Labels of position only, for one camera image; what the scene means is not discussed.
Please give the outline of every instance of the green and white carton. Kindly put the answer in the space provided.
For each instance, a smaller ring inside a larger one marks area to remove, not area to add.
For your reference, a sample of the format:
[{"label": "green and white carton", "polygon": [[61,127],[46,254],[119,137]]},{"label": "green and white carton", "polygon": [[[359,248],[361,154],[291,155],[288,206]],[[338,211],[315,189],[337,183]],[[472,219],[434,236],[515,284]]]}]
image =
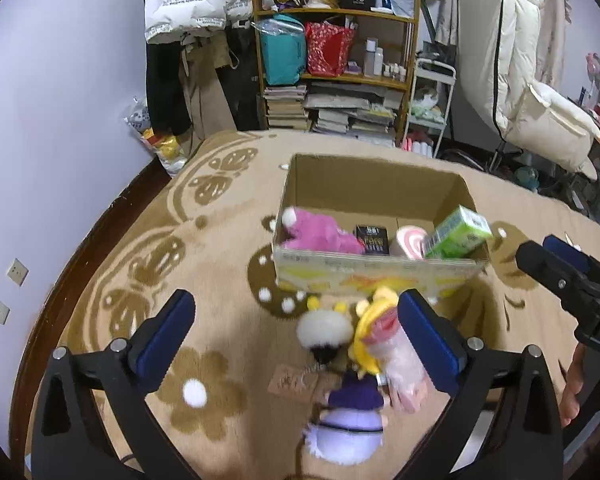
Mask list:
[{"label": "green and white carton", "polygon": [[491,237],[484,216],[459,206],[424,239],[422,253],[427,259],[462,258]]}]

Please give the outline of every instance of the open box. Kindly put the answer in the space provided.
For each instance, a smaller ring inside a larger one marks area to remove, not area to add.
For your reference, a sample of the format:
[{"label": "open box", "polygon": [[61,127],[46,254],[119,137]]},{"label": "open box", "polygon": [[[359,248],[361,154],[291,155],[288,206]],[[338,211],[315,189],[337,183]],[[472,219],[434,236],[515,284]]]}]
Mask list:
[{"label": "open box", "polygon": [[459,205],[476,211],[466,183],[455,173],[381,159],[297,153],[286,177],[273,237],[278,286],[288,290],[372,294],[386,285],[417,288],[425,298],[449,296],[488,261],[485,245],[462,260],[409,260],[397,256],[289,250],[282,212],[297,206],[333,216],[340,227],[381,226],[389,240],[402,226],[431,234]]}]

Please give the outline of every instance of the white metal cart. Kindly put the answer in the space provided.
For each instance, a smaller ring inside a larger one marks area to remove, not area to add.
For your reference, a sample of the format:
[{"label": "white metal cart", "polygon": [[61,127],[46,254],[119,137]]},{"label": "white metal cart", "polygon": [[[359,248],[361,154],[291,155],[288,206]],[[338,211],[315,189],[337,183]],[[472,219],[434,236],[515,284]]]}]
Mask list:
[{"label": "white metal cart", "polygon": [[[439,123],[436,121],[427,121],[426,119],[421,119],[418,117],[414,117],[411,115],[412,111],[412,103],[413,96],[416,91],[416,80],[421,77],[423,79],[429,79],[432,81],[437,81],[439,83],[449,85],[448,99],[446,100],[446,111],[444,115],[444,122]],[[456,69],[451,65],[446,63],[442,63],[433,59],[426,59],[423,57],[419,57],[416,59],[415,69],[413,73],[413,83],[411,86],[411,98],[409,101],[409,114],[407,115],[407,123],[404,127],[404,133],[402,135],[402,142],[407,136],[407,132],[409,131],[409,124],[419,124],[420,126],[425,126],[427,128],[433,128],[435,130],[440,130],[440,135],[438,136],[438,142],[436,143],[436,149],[433,152],[433,158],[438,156],[438,150],[440,149],[440,142],[442,142],[442,135],[445,132],[446,122],[449,118],[449,110],[451,110],[451,98],[454,94],[454,87],[456,86]]]}]

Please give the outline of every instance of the beige blanket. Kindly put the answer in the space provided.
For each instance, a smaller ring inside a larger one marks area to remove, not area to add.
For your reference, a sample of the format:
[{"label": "beige blanket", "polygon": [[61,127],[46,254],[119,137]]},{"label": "beige blanket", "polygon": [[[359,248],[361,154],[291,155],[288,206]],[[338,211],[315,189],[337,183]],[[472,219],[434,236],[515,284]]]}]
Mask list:
[{"label": "beige blanket", "polygon": [[[492,347],[544,351],[555,389],[575,345],[574,320],[544,288],[516,268],[517,245],[545,235],[568,237],[600,260],[600,227],[560,202],[464,166],[358,140],[270,130],[219,134],[142,213],[84,291],[63,341],[73,352],[129,337],[176,288],[196,298],[196,321],[160,390],[146,401],[183,456],[203,479],[391,479],[442,412],[434,392],[416,415],[389,414],[384,446],[360,466],[330,465],[299,453],[310,404],[267,393],[278,364],[312,362],[295,336],[306,309],[282,309],[270,256],[271,220],[293,153],[341,153],[428,165],[462,174],[479,212],[507,238],[490,247],[493,265],[437,309],[464,335]],[[272,301],[258,292],[268,288]],[[128,445],[104,396],[96,392],[120,456]]]}]

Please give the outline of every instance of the red bag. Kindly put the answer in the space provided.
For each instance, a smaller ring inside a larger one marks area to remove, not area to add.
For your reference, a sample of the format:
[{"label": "red bag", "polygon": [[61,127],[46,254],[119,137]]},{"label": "red bag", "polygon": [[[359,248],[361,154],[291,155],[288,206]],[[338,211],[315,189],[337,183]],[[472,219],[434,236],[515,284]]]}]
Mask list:
[{"label": "red bag", "polygon": [[305,25],[309,73],[337,76],[344,72],[356,31],[328,22]]}]

